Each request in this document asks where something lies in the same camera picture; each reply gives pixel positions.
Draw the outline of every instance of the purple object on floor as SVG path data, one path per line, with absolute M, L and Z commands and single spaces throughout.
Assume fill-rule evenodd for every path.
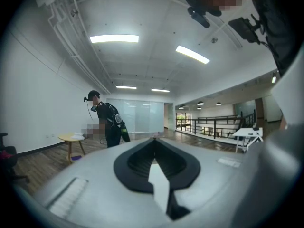
M 71 159 L 73 161 L 77 161 L 77 160 L 81 159 L 81 155 L 73 156 L 73 157 L 71 157 Z

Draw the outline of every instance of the ceiling light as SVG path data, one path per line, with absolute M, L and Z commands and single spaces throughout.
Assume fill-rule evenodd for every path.
M 200 61 L 200 62 L 202 62 L 204 64 L 207 64 L 208 62 L 210 62 L 209 59 L 203 57 L 202 55 L 200 55 L 200 54 L 198 54 L 198 53 L 196 53 L 194 51 L 191 51 L 191 50 L 189 50 L 189 49 L 187 49 L 185 47 L 182 47 L 182 46 L 178 46 L 176 48 L 176 51 L 180 52 L 182 54 L 185 54 L 186 56 L 189 56 L 191 58 L 194 58 L 194 59 L 196 59 L 196 60 L 198 60 L 198 61 Z
M 135 42 L 139 41 L 139 36 L 132 35 L 104 35 L 90 37 L 92 43 L 99 42 Z
M 170 92 L 170 90 L 164 90 L 164 89 L 151 89 L 152 91 L 159 91 L 159 92 Z
M 119 89 L 137 89 L 136 87 L 130 87 L 130 86 L 116 86 L 116 88 L 119 88 Z

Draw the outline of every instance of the black cap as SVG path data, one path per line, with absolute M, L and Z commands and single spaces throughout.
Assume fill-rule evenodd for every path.
M 93 101 L 93 96 L 97 96 L 99 98 L 100 93 L 97 92 L 96 90 L 90 91 L 90 93 L 87 95 L 87 100 L 88 101 Z
M 196 12 L 200 15 L 205 15 L 206 12 L 212 14 L 213 16 L 221 16 L 222 12 L 215 7 L 208 6 L 204 0 L 186 0 L 186 2 L 194 8 Z

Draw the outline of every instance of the black pants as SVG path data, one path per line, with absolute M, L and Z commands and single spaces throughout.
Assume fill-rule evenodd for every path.
M 108 148 L 119 145 L 120 137 L 121 137 L 120 128 L 117 126 L 112 126 L 109 133 L 106 136 Z

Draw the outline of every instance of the black chair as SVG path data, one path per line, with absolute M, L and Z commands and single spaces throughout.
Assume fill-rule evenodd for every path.
M 17 151 L 14 146 L 4 146 L 3 137 L 7 135 L 8 133 L 0 133 L 0 152 L 5 151 L 6 153 L 12 154 L 13 156 L 0 159 L 1 167 L 3 168 L 9 180 L 13 181 L 17 179 L 25 179 L 25 181 L 29 183 L 28 176 L 15 174 L 13 167 L 17 164 Z

